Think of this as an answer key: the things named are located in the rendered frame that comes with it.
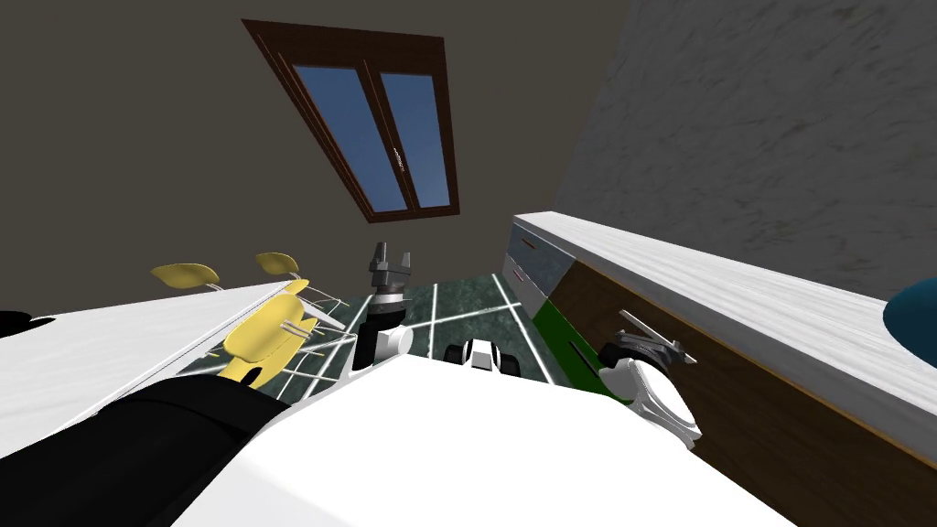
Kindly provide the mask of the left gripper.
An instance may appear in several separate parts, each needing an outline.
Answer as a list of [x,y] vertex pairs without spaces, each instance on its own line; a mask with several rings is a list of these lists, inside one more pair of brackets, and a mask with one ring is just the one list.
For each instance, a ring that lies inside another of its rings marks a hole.
[[401,295],[411,277],[411,254],[403,253],[400,265],[388,264],[387,242],[378,242],[369,271],[377,296]]

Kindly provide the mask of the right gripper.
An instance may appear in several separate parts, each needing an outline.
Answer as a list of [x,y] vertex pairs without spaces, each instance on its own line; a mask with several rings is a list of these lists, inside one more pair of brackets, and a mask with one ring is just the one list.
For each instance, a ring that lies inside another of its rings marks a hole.
[[647,362],[655,369],[669,369],[676,362],[684,363],[684,350],[678,342],[666,346],[654,339],[619,330],[614,340],[604,343],[599,350],[599,364],[611,369],[626,357]]

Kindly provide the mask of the green cupboard door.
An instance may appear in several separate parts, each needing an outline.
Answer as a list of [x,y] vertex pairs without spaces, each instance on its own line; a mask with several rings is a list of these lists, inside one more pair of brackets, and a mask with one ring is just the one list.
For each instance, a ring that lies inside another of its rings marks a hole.
[[620,403],[630,402],[615,397],[601,381],[597,353],[550,300],[544,301],[533,323],[573,388],[608,396]]

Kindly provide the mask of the yellow chair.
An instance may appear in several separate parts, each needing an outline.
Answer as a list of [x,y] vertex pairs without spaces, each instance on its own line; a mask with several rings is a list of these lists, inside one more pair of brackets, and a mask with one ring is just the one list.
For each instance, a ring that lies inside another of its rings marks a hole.
[[220,371],[223,378],[260,389],[281,372],[310,339],[320,331],[317,326],[343,302],[331,301],[324,312],[297,294],[309,281],[294,279],[284,292],[271,297],[223,341],[231,360]]
[[207,265],[198,263],[173,263],[155,267],[151,274],[164,285],[175,289],[190,289],[206,286],[221,291],[220,277]]
[[297,262],[284,253],[259,253],[255,256],[255,261],[268,274],[289,274],[295,279],[300,278]]

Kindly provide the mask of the grey drawer front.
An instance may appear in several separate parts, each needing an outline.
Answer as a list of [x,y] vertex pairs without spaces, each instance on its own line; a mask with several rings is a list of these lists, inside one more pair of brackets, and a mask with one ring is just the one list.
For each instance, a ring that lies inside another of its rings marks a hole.
[[546,296],[509,254],[505,255],[502,274],[526,314],[534,318],[545,303]]
[[549,241],[513,223],[507,254],[544,296],[550,296],[576,260]]

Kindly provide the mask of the brown framed window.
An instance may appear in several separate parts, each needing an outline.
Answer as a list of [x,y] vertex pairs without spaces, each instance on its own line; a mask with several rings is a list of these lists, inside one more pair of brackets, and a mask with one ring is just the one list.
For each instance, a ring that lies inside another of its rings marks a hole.
[[367,222],[458,215],[443,38],[243,25]]

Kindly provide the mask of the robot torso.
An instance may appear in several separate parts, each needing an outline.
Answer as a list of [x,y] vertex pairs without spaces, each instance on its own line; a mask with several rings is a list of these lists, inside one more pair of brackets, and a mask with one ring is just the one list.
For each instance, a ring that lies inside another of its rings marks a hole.
[[409,354],[292,405],[173,527],[795,527],[606,394]]

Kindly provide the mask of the teal round bowl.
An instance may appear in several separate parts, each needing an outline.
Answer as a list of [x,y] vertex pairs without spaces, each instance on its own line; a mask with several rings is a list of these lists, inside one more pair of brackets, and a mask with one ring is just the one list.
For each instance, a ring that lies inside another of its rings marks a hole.
[[937,276],[894,295],[882,317],[889,334],[902,347],[937,369]]

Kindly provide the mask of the white table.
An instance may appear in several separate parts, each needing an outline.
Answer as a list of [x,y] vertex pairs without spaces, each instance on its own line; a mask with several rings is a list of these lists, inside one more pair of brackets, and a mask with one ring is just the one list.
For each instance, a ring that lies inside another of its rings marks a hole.
[[0,339],[0,458],[185,369],[284,282],[56,315]]

